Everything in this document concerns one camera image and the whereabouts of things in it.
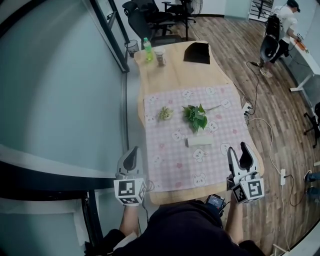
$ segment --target desk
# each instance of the desk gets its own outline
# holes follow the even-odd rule
[[[183,61],[185,50],[192,43],[194,42],[180,42],[162,46],[165,48],[166,66],[164,67],[158,67],[156,60],[146,62],[146,52],[144,50],[134,54],[134,60],[139,67],[141,82],[138,97],[138,116],[143,125],[145,125],[144,98],[146,95],[194,87],[233,85],[233,82],[215,61],[210,47],[210,65]],[[259,172],[263,175],[265,169],[262,158],[252,140],[249,144],[258,159]],[[171,204],[220,193],[225,191],[226,187],[226,182],[221,182],[177,191],[151,192],[150,199],[155,205]]]
[[[292,37],[290,38],[290,43],[292,44],[292,46],[295,47],[295,49],[302,56],[302,58],[305,60],[305,62],[308,64],[308,66],[311,69],[310,74],[307,75],[307,77],[299,84],[297,88],[290,89],[291,92],[298,92],[303,90],[304,85],[310,80],[310,78],[320,75],[320,67],[316,63],[312,55],[310,53],[307,53],[305,50],[301,50],[301,48],[296,44],[295,40]]]

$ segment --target person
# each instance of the person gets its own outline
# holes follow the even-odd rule
[[[233,195],[225,230],[218,209],[211,204],[193,200],[162,205],[136,238],[138,207],[125,206],[119,230],[111,230],[91,255],[264,256],[253,241],[244,241],[242,220],[243,204]],[[119,242],[122,247],[114,250]]]
[[[312,173],[311,170],[309,170],[303,179],[305,182],[320,181],[320,172]],[[306,191],[306,194],[314,199],[316,203],[320,203],[320,188],[314,186],[309,187]]]
[[[301,39],[298,38],[294,31],[298,24],[298,20],[295,18],[294,13],[300,13],[299,4],[295,0],[288,0],[284,6],[276,6],[274,13],[276,13],[282,23],[283,31],[285,36],[279,41],[279,49],[270,61],[264,63],[262,59],[258,63],[258,66],[261,68],[260,73],[267,78],[272,78],[273,75],[270,72],[271,67],[275,64],[276,60],[279,59],[283,54],[289,51],[290,37],[301,42]]]

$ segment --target black office chair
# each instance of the black office chair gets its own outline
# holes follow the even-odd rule
[[[318,119],[320,118],[320,102],[315,105],[314,107],[314,112],[317,115]],[[314,138],[315,138],[315,144],[313,145],[313,148],[315,149],[318,143],[318,139],[320,138],[320,129],[319,129],[319,123],[317,122],[317,117],[310,117],[308,115],[308,113],[305,113],[303,115],[304,117],[308,117],[311,124],[312,124],[312,128],[310,128],[309,130],[304,132],[304,135],[307,135],[308,132],[314,130]]]
[[[192,0],[180,0],[181,4],[174,4],[171,2],[162,2],[164,4],[164,11],[167,13],[174,14],[173,18],[175,21],[193,21],[193,23],[197,23],[194,18],[191,17],[194,9],[191,5]]]
[[[155,0],[131,0],[132,2],[136,3],[138,6],[138,9],[143,12],[145,21],[147,23],[152,23],[154,26],[152,29],[159,30],[161,29],[161,26],[159,26],[160,23],[172,21],[173,15],[169,12],[159,11],[159,8],[157,7]],[[172,34],[172,31],[170,29],[166,29],[167,31]]]
[[[133,31],[141,39],[141,48],[144,49],[143,41],[144,38],[148,38],[152,47],[169,45],[174,43],[182,42],[182,38],[179,35],[163,35],[154,37],[154,32],[149,27],[144,15],[138,9],[138,6],[132,1],[125,2],[122,7],[124,8],[124,13],[128,17],[128,23]],[[168,26],[174,24],[172,21],[161,23],[162,26]]]

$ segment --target black cap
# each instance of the black cap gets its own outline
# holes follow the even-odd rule
[[[288,0],[288,2],[286,2],[286,4],[290,7],[293,7],[293,8],[297,8],[297,11],[300,13],[301,10],[299,8],[299,4],[296,2],[296,0]]]

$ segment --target green plastic bottle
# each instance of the green plastic bottle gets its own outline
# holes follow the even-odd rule
[[[152,61],[154,59],[154,54],[152,53],[152,47],[151,43],[148,41],[148,38],[143,39],[143,46],[146,52],[146,60],[148,62]]]

